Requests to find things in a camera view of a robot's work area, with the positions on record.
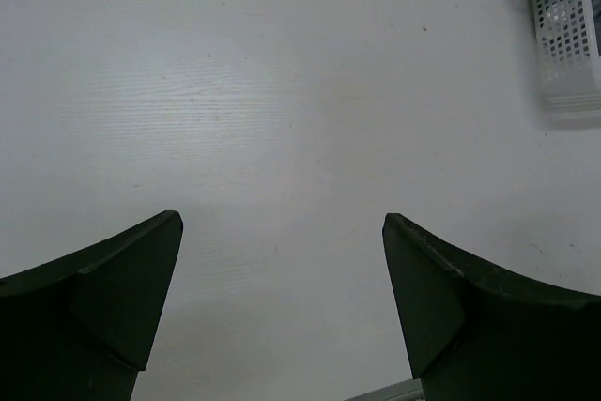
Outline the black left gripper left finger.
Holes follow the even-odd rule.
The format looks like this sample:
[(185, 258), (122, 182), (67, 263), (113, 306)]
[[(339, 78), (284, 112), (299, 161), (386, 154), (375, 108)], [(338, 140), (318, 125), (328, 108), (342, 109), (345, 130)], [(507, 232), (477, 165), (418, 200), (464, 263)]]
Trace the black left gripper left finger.
[(146, 370), (183, 221), (163, 211), (1, 280), (4, 400), (129, 400)]

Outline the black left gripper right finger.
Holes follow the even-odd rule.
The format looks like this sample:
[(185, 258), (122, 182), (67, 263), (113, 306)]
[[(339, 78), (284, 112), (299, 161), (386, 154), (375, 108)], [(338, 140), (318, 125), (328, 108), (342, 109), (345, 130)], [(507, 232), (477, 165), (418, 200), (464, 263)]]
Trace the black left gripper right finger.
[(386, 216), (412, 376), (429, 400), (596, 400), (600, 299), (522, 276)]

